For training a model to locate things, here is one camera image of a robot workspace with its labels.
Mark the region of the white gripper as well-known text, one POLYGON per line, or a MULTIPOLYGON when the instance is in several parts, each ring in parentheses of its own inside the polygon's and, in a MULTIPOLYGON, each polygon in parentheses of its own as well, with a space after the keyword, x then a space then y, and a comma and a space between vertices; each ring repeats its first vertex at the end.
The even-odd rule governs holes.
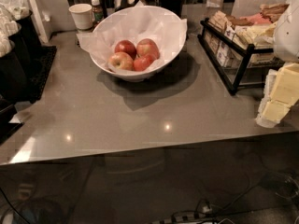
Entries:
POLYGON ((277 71, 271 70, 264 95, 255 121, 262 127, 274 128, 289 113, 288 105, 299 100, 299 63, 284 63, 277 71))

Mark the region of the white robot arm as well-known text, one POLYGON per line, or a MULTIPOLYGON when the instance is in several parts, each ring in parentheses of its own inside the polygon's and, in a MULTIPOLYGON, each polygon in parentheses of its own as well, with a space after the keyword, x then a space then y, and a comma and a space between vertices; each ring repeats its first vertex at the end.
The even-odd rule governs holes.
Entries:
POLYGON ((274 54, 284 64, 269 70, 255 119, 265 128, 280 124, 299 100, 299 0, 286 2, 289 6, 274 31, 274 54))

